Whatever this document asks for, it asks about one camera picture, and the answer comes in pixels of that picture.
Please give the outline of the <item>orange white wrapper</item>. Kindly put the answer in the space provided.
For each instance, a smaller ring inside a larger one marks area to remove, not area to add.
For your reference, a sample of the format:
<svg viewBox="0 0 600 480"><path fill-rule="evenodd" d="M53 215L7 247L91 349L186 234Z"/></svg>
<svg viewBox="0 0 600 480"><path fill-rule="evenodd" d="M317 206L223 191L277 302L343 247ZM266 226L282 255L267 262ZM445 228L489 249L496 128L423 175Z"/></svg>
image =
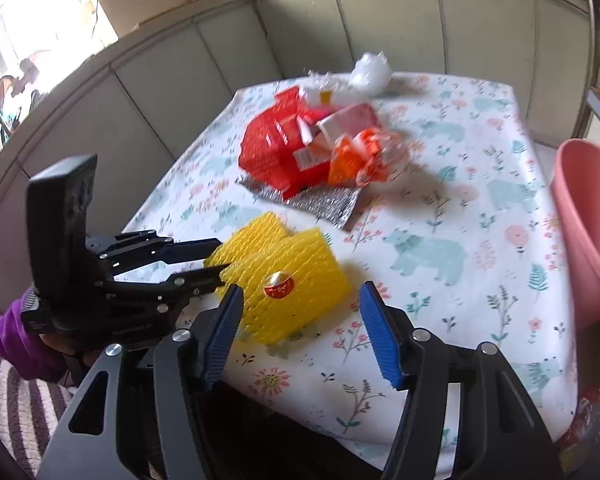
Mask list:
<svg viewBox="0 0 600 480"><path fill-rule="evenodd" d="M343 134L332 149L327 183L335 188L365 188L399 177L411 161L404 137L383 128Z"/></svg>

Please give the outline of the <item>pink plastic trash bin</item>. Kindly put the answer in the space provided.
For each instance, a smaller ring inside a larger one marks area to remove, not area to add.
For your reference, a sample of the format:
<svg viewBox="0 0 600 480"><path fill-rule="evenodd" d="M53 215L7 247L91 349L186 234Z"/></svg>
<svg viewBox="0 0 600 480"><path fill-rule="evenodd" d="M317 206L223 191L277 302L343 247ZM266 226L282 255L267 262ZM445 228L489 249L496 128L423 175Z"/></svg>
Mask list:
<svg viewBox="0 0 600 480"><path fill-rule="evenodd" d="M557 151L552 182L578 330L600 322L600 147L580 139Z"/></svg>

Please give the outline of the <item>grey kitchen cabinet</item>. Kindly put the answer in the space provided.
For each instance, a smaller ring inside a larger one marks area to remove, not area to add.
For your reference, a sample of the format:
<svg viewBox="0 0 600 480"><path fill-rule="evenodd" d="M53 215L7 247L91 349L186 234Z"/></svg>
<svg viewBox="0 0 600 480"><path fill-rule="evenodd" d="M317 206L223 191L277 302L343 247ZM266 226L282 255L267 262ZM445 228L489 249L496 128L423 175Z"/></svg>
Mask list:
<svg viewBox="0 0 600 480"><path fill-rule="evenodd" d="M366 52L510 84L532 136L555 146L585 132L600 16L592 0L204 0L161 14L79 66L1 151L0 313L31 281L31 174L96 154L88 224L118 232L237 90L346 72Z"/></svg>

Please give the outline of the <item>yellow foam fruit net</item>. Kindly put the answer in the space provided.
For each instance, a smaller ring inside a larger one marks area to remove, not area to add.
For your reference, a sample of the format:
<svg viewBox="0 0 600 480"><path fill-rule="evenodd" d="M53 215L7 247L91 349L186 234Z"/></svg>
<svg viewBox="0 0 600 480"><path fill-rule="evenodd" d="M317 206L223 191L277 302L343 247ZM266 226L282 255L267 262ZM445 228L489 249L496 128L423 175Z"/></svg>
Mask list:
<svg viewBox="0 0 600 480"><path fill-rule="evenodd" d="M242 289L240 327L265 346L328 315L352 289L320 229L291 233L272 212L235 232L204 266L222 269L220 296L230 285Z"/></svg>

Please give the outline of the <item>floral bear tablecloth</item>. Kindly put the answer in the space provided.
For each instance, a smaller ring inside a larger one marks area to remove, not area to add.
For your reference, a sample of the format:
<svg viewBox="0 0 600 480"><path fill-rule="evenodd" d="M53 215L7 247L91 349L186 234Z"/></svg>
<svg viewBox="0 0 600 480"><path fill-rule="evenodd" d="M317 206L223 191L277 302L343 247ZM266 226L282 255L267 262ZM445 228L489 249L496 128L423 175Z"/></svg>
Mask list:
<svg viewBox="0 0 600 480"><path fill-rule="evenodd" d="M550 185L508 84L396 75L375 101L407 135L411 161L364 191L338 229L275 205L288 229L320 229L353 286L449 344L495 344L553 439L572 423L578 372L568 264ZM382 466L405 396L381 377L358 305L265 347L235 342L228 383Z"/></svg>

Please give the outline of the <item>white plastic bag ball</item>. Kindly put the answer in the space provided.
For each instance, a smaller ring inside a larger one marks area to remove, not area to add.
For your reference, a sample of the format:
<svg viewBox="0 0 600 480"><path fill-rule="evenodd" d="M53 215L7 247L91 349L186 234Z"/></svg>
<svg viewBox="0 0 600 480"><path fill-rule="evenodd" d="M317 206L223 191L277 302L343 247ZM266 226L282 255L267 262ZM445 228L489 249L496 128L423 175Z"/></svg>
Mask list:
<svg viewBox="0 0 600 480"><path fill-rule="evenodd" d="M366 96L380 96L392 79L393 70L384 52L365 52L349 76L350 86Z"/></svg>

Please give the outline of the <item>silver scouring cloth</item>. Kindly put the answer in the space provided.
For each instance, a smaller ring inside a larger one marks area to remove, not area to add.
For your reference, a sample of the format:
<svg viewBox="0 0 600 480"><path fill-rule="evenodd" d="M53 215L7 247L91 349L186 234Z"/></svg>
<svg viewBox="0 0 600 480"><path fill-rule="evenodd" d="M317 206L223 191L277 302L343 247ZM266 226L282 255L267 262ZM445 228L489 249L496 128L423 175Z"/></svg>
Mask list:
<svg viewBox="0 0 600 480"><path fill-rule="evenodd" d="M318 220L326 220L338 229L348 224L362 193L360 188L333 188L321 184L306 188L291 198L283 198L281 192L253 177L242 176L236 182L254 197L313 214Z"/></svg>

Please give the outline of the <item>red plastic wrapper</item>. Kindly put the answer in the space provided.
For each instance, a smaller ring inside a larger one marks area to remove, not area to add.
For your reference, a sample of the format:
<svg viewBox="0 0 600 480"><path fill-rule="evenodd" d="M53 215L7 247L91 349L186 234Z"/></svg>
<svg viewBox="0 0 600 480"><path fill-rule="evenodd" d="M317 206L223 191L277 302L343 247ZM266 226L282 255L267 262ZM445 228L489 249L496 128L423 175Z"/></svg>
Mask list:
<svg viewBox="0 0 600 480"><path fill-rule="evenodd" d="M374 127L382 128L370 103L312 106L293 86L277 93L274 104L249 123L238 166L291 198L306 188L329 185L332 149L340 136Z"/></svg>

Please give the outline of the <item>clear crinkled plastic wrap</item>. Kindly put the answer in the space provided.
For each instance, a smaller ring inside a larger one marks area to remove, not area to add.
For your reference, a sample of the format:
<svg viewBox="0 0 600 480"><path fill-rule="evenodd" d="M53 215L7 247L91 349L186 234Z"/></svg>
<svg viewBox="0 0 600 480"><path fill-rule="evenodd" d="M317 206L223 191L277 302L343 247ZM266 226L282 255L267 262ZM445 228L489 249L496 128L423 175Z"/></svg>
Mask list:
<svg viewBox="0 0 600 480"><path fill-rule="evenodd" d="M352 103L358 94L350 86L348 75L309 72L299 84L299 94L312 106L339 106Z"/></svg>

